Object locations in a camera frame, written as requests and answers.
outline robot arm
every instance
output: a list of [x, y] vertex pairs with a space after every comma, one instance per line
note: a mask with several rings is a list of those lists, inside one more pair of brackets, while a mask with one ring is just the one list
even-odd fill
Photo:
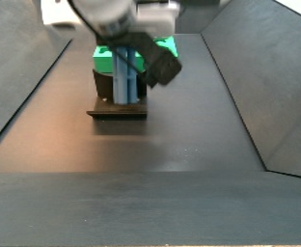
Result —
[[147, 71], [137, 72], [144, 82], [153, 87], [167, 85], [181, 71], [172, 53], [155, 42], [169, 37], [179, 16], [179, 3], [171, 0], [66, 0], [72, 10], [109, 47], [129, 46], [143, 56]]

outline black stand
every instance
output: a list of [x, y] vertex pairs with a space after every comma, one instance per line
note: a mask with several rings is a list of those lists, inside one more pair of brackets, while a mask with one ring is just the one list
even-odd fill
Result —
[[113, 103], [113, 76], [94, 71], [94, 85], [97, 98], [94, 101], [94, 110], [86, 113], [97, 119], [131, 119], [147, 118], [147, 84], [137, 79], [137, 97], [136, 104], [120, 105]]

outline green object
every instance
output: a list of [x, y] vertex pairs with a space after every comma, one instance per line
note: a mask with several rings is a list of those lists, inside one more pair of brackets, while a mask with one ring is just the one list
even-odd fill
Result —
[[[177, 57], [175, 38], [169, 37], [167, 39], [157, 39], [156, 44], [161, 47], [169, 49], [175, 57]], [[112, 51], [105, 45], [100, 45], [94, 50], [94, 70], [100, 73], [112, 73], [113, 72], [113, 63], [112, 63]], [[140, 71], [144, 71], [144, 59], [139, 53], [136, 53], [136, 67]]]

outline blue stick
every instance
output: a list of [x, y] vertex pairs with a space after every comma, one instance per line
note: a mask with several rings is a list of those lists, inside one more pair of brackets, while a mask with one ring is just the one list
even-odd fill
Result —
[[117, 81], [117, 60], [119, 60], [119, 57], [115, 53], [112, 54], [112, 58], [113, 58], [113, 101], [117, 104], [117, 102], [119, 102], [119, 81]]
[[[127, 48], [119, 47], [117, 51], [127, 56]], [[119, 104], [128, 104], [128, 65], [127, 63], [117, 58], [116, 64], [116, 72], [117, 72], [117, 103]]]
[[[128, 48], [128, 60], [135, 65], [135, 50]], [[136, 72], [128, 67], [129, 103], [137, 103]]]

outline black base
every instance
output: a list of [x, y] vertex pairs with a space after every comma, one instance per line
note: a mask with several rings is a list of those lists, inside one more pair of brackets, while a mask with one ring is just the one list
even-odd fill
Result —
[[147, 118], [147, 97], [143, 97], [137, 104], [115, 104], [111, 99], [103, 100], [100, 97], [94, 102], [94, 110], [86, 112], [93, 118]]

